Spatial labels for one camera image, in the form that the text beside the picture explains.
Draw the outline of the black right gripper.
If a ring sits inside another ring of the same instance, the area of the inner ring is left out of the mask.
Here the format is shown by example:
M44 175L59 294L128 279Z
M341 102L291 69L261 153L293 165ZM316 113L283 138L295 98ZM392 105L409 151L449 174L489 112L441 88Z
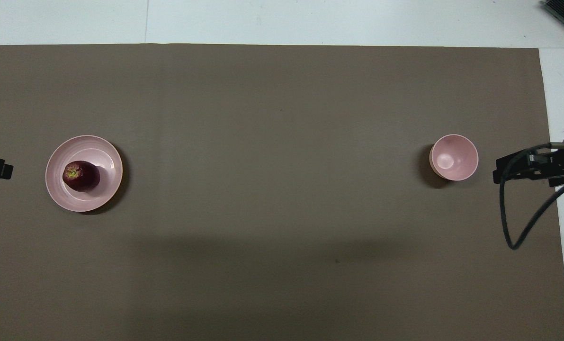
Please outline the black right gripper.
M545 176L549 176L549 187L564 185L564 150L557 150L548 153L535 152L530 156L527 151L518 151L500 157L495 160L493 170L494 184L500 184L504 173L506 181L529 179L530 161L537 165Z

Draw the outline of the red apple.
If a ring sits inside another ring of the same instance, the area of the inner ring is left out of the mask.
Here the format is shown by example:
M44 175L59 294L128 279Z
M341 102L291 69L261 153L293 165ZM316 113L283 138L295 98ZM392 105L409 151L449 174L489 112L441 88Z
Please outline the red apple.
M64 167L62 180L72 190L87 192L99 184L100 170L91 162L73 161Z

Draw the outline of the pink bowl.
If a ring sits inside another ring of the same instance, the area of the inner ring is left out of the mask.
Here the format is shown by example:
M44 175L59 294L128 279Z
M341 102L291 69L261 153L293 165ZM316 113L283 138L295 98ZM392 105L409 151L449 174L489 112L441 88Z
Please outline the pink bowl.
M432 171L448 181L469 179L479 166L476 145L459 134L448 134L439 138L431 146L428 158Z

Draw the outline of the pink plate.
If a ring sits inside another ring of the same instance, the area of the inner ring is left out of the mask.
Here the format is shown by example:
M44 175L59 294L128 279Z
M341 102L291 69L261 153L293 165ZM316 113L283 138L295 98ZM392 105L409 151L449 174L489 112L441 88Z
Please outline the pink plate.
M78 192L63 181L65 165L70 162L92 163L100 172L100 183L87 192ZM51 199L72 212L89 212L102 208L118 192L124 175L118 150L106 139L93 135L70 138L58 146L45 169L45 185Z

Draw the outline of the brown table mat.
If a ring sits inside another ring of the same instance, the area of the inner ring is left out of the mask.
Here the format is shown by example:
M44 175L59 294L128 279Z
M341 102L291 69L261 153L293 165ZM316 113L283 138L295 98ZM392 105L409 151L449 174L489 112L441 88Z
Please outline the brown table mat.
M89 212L45 185L80 135ZM557 210L512 251L492 181L548 139L534 48L1 45L0 341L563 340Z

